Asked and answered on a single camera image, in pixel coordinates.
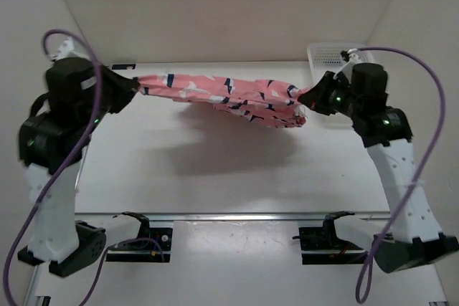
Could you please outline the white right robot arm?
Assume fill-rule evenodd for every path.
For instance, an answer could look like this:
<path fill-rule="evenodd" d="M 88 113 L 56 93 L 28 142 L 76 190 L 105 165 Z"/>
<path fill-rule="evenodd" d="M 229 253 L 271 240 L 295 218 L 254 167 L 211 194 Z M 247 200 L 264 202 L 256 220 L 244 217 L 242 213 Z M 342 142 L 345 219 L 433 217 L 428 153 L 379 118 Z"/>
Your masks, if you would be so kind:
<path fill-rule="evenodd" d="M 374 63 L 348 63 L 327 71 L 300 103 L 322 115 L 341 113 L 352 122 L 376 166 L 392 224 L 374 258 L 386 273 L 432 264 L 458 251 L 458 239 L 444 234 L 433 216 L 416 170 L 407 116 L 387 105 L 388 75 Z"/>

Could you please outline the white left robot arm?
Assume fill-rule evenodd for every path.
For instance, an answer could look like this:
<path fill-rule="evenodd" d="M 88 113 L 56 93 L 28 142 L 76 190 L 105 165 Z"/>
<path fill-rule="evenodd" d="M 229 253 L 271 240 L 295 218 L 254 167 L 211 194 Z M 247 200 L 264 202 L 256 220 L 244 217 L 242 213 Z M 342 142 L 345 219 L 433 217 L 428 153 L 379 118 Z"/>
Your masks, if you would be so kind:
<path fill-rule="evenodd" d="M 82 57 L 55 61 L 45 72 L 46 93 L 19 129 L 19 160 L 34 202 L 34 231 L 19 261 L 49 265 L 58 277 L 95 263 L 108 244 L 106 230 L 75 220 L 77 180 L 91 135 L 106 114 L 119 113 L 137 93 L 137 79 Z"/>

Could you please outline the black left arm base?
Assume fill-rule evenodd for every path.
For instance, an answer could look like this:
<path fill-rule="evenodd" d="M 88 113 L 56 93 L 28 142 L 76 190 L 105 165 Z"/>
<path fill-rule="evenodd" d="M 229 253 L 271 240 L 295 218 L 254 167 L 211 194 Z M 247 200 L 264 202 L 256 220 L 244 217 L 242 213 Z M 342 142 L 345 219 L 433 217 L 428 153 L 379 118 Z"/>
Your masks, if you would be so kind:
<path fill-rule="evenodd" d="M 146 235 L 153 242 L 139 241 L 119 244 L 107 253 L 107 262 L 120 263 L 169 263 L 173 239 L 171 222 L 151 222 Z"/>

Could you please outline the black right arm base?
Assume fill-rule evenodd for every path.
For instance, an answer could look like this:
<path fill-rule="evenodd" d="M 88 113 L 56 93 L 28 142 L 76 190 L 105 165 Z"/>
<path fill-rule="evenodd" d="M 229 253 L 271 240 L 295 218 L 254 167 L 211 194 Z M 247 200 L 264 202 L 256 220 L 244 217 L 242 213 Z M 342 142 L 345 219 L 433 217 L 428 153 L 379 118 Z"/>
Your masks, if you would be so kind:
<path fill-rule="evenodd" d="M 366 251 L 355 244 L 340 239 L 331 244 L 321 227 L 300 227 L 292 240 L 300 244 L 302 265 L 363 264 L 366 259 Z"/>

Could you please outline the pink shark print shorts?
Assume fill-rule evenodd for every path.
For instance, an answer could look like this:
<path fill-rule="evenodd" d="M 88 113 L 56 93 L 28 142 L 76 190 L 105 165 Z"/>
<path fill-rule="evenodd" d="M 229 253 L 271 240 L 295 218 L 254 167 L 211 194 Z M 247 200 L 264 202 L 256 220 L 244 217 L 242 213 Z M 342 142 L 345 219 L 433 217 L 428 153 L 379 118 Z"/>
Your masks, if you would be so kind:
<path fill-rule="evenodd" d="M 308 89 L 288 82 L 176 73 L 142 76 L 138 81 L 143 95 L 210 104 L 217 111 L 265 127 L 300 128 L 306 124 L 306 107 L 298 97 Z"/>

